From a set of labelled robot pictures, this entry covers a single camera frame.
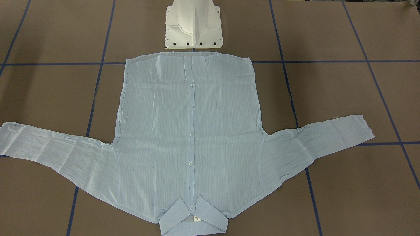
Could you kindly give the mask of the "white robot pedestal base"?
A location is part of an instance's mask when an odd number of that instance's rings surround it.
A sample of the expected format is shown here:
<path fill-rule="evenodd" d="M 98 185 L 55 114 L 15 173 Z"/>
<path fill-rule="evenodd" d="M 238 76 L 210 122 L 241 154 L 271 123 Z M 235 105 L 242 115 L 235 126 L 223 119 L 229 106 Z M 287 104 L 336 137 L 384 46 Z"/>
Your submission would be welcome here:
<path fill-rule="evenodd" d="M 174 0 L 166 8 L 167 49 L 222 48 L 220 7 L 212 0 Z"/>

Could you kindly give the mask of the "light blue button shirt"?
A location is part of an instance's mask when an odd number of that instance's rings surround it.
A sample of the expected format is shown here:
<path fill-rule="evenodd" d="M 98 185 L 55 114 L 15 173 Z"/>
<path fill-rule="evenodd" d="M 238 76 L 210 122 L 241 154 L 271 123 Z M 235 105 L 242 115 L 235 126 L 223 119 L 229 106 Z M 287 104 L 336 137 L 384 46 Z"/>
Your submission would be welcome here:
<path fill-rule="evenodd" d="M 195 236 L 225 233 L 316 159 L 373 138 L 362 115 L 269 135 L 249 58 L 162 52 L 126 61 L 112 143 L 6 122 L 1 155 L 50 167 L 164 236 Z"/>

